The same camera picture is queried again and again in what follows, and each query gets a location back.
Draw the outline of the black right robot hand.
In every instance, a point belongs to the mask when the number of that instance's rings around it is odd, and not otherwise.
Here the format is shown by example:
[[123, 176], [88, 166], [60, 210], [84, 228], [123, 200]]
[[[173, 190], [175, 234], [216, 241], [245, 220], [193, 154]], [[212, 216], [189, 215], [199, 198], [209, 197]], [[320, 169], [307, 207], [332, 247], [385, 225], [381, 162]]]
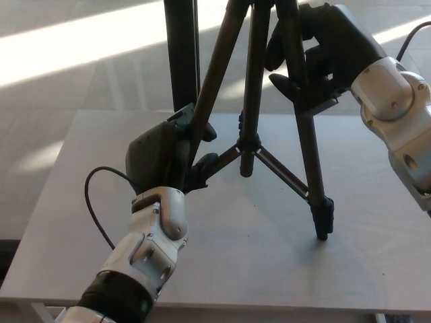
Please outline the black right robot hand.
[[337, 103], [371, 64], [388, 55], [344, 5], [277, 5], [278, 21], [265, 50], [271, 83], [314, 116]]

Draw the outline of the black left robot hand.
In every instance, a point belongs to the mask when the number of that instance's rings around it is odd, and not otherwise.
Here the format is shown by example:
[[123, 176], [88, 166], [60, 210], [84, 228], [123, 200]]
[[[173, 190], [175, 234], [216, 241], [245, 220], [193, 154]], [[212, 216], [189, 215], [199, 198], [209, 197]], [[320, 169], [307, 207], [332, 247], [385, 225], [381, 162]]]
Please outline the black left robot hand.
[[159, 186], [186, 194], [207, 186], [205, 177], [216, 164], [218, 154], [208, 153], [194, 166], [189, 165], [194, 110], [193, 103], [187, 104], [129, 144], [125, 168], [135, 194]]

